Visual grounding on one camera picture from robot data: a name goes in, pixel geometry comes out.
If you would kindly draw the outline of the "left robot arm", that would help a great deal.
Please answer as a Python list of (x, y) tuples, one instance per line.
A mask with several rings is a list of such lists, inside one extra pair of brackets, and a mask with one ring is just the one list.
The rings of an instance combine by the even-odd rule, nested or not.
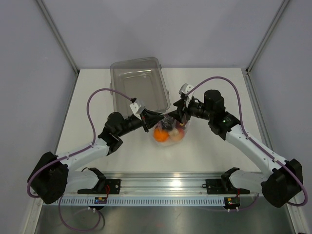
[(121, 113), (111, 113), (103, 131), (89, 144), (72, 153), (55, 155), (44, 153), (27, 180), (27, 191), (34, 198), (41, 198), (45, 204), (52, 204), (66, 192), (87, 191), (100, 194), (105, 189), (106, 177), (97, 169), (79, 172), (78, 168), (102, 157), (108, 156), (122, 145), (121, 136), (143, 128), (148, 132), (164, 116), (144, 109), (139, 116), (124, 118)]

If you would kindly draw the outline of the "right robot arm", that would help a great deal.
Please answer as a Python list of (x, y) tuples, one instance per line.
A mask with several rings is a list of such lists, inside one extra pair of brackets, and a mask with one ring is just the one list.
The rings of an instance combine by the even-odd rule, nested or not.
[(303, 191), (302, 165), (296, 159), (286, 160), (270, 151), (261, 142), (248, 135), (242, 122), (226, 111), (224, 98), (218, 90), (204, 93), (204, 101), (197, 102), (190, 92), (181, 89), (180, 100), (174, 103), (174, 118), (196, 117), (208, 121), (211, 131), (247, 156), (262, 172), (258, 175), (239, 168), (223, 174), (222, 190), (233, 193), (236, 189), (263, 194), (274, 207), (280, 208)]

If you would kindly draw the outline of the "clear zip top bag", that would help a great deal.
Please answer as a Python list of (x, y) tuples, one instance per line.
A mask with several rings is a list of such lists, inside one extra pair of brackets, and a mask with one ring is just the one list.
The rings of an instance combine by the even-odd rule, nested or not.
[(189, 125), (190, 121), (186, 118), (179, 122), (172, 116), (165, 114), (164, 118), (153, 127), (152, 139), (159, 146), (176, 145), (185, 138)]

